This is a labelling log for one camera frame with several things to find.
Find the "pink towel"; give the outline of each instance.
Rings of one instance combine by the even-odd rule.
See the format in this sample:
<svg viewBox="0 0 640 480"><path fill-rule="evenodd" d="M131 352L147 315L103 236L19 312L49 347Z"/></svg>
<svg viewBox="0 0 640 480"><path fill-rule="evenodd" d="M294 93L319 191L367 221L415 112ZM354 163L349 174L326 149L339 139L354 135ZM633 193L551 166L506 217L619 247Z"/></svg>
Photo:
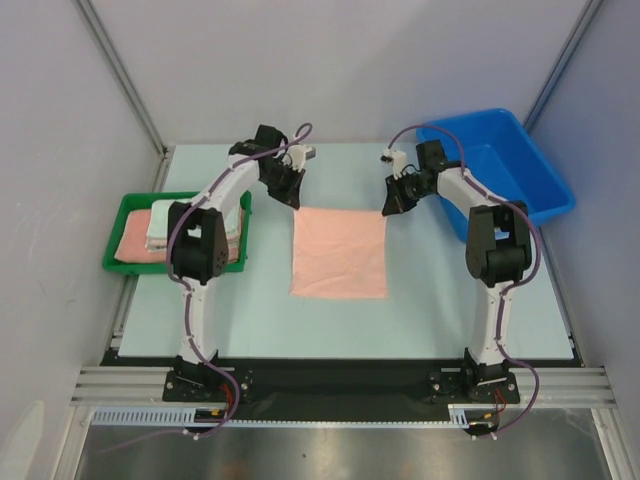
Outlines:
<svg viewBox="0 0 640 480"><path fill-rule="evenodd" d="M151 209L134 210L129 213L124 233L114 257L124 263L161 263L166 251L147 250L147 229L151 221ZM229 246L229 263L238 261L238 245Z"/></svg>
<svg viewBox="0 0 640 480"><path fill-rule="evenodd" d="M294 218L292 295L387 297L380 212L303 207Z"/></svg>

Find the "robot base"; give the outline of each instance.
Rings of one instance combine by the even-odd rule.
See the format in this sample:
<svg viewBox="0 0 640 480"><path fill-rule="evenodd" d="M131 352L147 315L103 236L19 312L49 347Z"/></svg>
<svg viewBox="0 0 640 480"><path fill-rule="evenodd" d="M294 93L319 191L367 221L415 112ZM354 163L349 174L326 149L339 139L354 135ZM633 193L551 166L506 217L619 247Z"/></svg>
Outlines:
<svg viewBox="0 0 640 480"><path fill-rule="evenodd" d="M507 404L520 403L516 377L510 372L507 373L506 379L500 382L472 385L469 383L468 374L463 370L437 371L429 373L429 384L431 385L430 400L436 404L477 403L495 405L502 402L502 399L498 402L496 401L497 391L502 394Z"/></svg>
<svg viewBox="0 0 640 480"><path fill-rule="evenodd" d="M215 363L216 360L217 355L211 362ZM251 384L249 372L243 374L234 370L228 373L243 386L241 401L247 401L249 389L244 386ZM206 365L202 363L195 365L177 356L173 368L167 373L162 400L182 403L224 403L226 395L221 390L224 383L228 384L228 381Z"/></svg>

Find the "white towel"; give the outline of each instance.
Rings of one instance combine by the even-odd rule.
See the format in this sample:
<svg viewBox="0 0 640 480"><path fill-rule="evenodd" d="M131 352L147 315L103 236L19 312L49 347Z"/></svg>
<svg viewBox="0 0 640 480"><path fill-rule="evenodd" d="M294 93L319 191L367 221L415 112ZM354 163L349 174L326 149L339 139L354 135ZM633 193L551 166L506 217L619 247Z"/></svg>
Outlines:
<svg viewBox="0 0 640 480"><path fill-rule="evenodd" d="M151 205L151 221L149 222L149 228L147 229L147 250L150 252L157 252L167 248L169 207L171 207L173 202L180 200L189 201L191 199L156 200ZM224 227L229 246L236 244L240 239L240 232L242 230L241 219L242 214L240 205L235 206L224 219ZM195 237L199 237L199 230L199 228L190 230L190 233Z"/></svg>

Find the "metal floor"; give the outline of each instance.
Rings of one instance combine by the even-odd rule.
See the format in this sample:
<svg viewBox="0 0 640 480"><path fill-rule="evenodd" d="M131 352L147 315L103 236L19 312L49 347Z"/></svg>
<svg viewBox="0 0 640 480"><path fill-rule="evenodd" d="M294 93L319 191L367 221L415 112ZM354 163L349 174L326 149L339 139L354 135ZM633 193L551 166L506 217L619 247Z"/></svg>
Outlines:
<svg viewBox="0 0 640 480"><path fill-rule="evenodd" d="M537 410L498 441L459 430L223 428L194 442L89 430L77 479L609 479L590 410Z"/></svg>

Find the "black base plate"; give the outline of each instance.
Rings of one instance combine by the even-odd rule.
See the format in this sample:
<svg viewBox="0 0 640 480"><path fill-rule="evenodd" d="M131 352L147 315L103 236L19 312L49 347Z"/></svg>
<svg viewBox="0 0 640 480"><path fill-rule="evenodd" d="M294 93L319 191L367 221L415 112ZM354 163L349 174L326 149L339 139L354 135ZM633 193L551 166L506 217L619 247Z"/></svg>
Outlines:
<svg viewBox="0 0 640 480"><path fill-rule="evenodd" d="M496 390L499 390L508 404L520 403L518 384L513 373L507 374L507 379L502 382L487 385L466 385L466 378L461 371L457 372L431 372L429 373L431 385L430 399L433 403L479 403L495 405Z"/></svg>
<svg viewBox="0 0 640 480"><path fill-rule="evenodd" d="M240 388L240 401L249 402L251 392L251 372L240 372L235 370L228 372L238 382ZM229 387L231 385L228 381L221 381L219 386L212 388L210 385L205 386L201 383L186 380L184 377L180 377L175 370L170 370L167 373L164 382L164 391L162 392L162 400L164 402L182 402L182 403L217 403L226 402L227 397L224 391L221 389L222 384L226 383Z"/></svg>

